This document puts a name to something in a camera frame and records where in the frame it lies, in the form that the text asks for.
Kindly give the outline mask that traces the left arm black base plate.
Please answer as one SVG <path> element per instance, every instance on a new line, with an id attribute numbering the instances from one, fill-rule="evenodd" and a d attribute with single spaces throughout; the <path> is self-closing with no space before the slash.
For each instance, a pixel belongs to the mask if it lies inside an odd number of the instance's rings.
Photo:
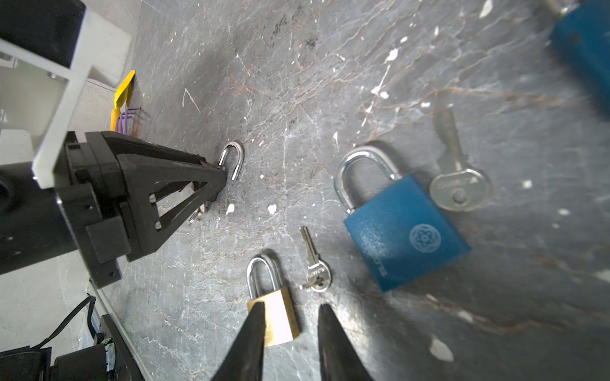
<path id="1" fill-rule="evenodd" d="M 145 381 L 141 368 L 114 319 L 109 314 L 94 314 L 91 324 L 94 343 L 105 346 L 107 379 Z"/>

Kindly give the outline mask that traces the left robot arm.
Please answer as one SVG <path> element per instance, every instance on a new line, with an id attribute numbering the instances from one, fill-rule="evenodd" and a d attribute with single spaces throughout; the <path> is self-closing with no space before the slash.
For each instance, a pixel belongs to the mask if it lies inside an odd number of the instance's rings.
<path id="1" fill-rule="evenodd" d="M 1 168 L 1 271 L 78 251 L 96 287 L 119 281 L 118 258 L 156 252 L 227 175 L 205 158 L 116 132 L 69 133 L 44 189 L 29 163 Z"/>

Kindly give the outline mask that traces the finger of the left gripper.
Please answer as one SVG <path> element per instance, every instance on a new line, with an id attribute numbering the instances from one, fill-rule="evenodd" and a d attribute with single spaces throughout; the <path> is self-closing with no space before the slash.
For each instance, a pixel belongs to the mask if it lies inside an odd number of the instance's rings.
<path id="1" fill-rule="evenodd" d="M 120 133 L 93 132 L 87 133 L 86 138 L 101 175 L 101 191 L 111 198 L 127 197 L 128 176 L 150 176 L 157 184 L 186 181 L 195 186 L 195 191 L 204 176 L 227 177 L 218 165 L 204 157 Z"/>
<path id="2" fill-rule="evenodd" d="M 150 197 L 163 197 L 177 192 L 186 181 L 152 181 L 150 176 L 128 176 L 126 179 L 129 206 L 125 227 L 130 238 L 131 252 L 127 260 L 135 261 L 156 252 L 184 222 L 206 201 L 214 198 L 226 185 L 225 176 L 204 176 L 200 187 L 171 210 L 160 214 L 157 203 Z"/>

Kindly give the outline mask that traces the brass padlock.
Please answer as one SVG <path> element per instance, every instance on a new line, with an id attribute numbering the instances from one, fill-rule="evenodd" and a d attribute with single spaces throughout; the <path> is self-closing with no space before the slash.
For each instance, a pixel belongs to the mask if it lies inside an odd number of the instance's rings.
<path id="1" fill-rule="evenodd" d="M 260 284 L 255 277 L 255 267 L 264 265 L 271 279 L 273 290 L 261 294 Z M 273 347 L 294 341 L 300 336 L 300 328 L 295 315 L 292 298 L 287 287 L 283 286 L 280 272 L 275 261 L 266 254 L 253 257 L 246 268 L 246 279 L 250 300 L 247 303 L 251 311 L 256 303 L 265 304 L 265 347 Z"/>

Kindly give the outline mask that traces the black padlock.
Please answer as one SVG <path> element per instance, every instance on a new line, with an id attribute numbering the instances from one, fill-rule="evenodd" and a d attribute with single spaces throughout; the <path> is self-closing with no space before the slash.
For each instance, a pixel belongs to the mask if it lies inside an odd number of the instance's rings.
<path id="1" fill-rule="evenodd" d="M 221 156 L 219 158 L 218 166 L 219 166 L 219 168 L 221 168 L 225 172 L 225 175 L 227 176 L 226 163 L 227 163 L 227 156 L 229 154 L 230 149 L 235 149 L 235 151 L 238 154 L 238 161 L 237 161 L 236 165 L 234 166 L 234 170 L 233 170 L 232 175 L 231 175 L 231 180 L 232 181 L 236 181 L 238 179 L 238 176 L 239 176 L 240 172 L 241 172 L 241 169 L 242 169 L 242 166 L 243 166 L 243 163 L 244 163 L 244 158 L 245 158 L 245 153 L 244 153 L 243 146 L 239 142 L 237 142 L 237 141 L 230 141 L 229 143 L 227 143 L 225 145 L 225 147 L 222 150 Z M 207 210 L 209 209 L 211 204 L 214 203 L 217 200 L 217 198 L 218 198 L 218 196 L 215 195 L 214 197 L 212 197 L 211 199 L 209 199 L 205 203 L 203 203 L 190 216 L 190 218 L 187 220 L 187 223 L 189 225 L 192 225 L 201 214 L 204 214 L 204 213 L 207 212 Z"/>

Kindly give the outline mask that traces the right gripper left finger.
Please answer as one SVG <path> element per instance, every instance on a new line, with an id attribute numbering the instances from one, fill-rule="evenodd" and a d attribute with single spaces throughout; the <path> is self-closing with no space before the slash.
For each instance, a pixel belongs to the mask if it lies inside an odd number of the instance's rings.
<path id="1" fill-rule="evenodd" d="M 265 304 L 257 302 L 212 380 L 262 380 L 265 330 Z"/>

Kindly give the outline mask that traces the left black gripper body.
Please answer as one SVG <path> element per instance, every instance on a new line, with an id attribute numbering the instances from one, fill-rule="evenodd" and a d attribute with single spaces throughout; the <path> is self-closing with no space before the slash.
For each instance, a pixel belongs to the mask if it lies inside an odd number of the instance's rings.
<path id="1" fill-rule="evenodd" d="M 110 131 L 94 132 L 90 142 L 66 134 L 56 172 L 66 186 L 56 199 L 90 278 L 98 288 L 122 279 L 119 257 L 143 254 L 124 171 L 118 156 L 138 152 L 142 141 Z"/>

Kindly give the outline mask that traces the blue padlock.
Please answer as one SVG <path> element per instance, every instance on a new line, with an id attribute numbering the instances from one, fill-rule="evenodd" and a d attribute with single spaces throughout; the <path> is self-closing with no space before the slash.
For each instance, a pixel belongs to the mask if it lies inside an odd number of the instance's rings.
<path id="1" fill-rule="evenodd" d="M 362 206 L 346 187 L 357 160 L 371 160 L 391 184 Z M 334 176 L 334 188 L 347 217 L 344 225 L 382 291 L 390 291 L 470 252 L 471 248 L 413 176 L 399 169 L 377 147 L 348 152 Z"/>
<path id="2" fill-rule="evenodd" d="M 608 114 L 609 1 L 550 0 L 543 4 L 554 17 L 551 45 Z"/>

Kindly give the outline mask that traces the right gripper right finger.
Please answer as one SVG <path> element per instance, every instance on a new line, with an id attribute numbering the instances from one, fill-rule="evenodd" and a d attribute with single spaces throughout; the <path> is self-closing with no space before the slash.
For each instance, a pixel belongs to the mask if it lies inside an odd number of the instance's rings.
<path id="1" fill-rule="evenodd" d="M 318 340 L 321 380 L 373 381 L 330 304 L 319 308 Z"/>

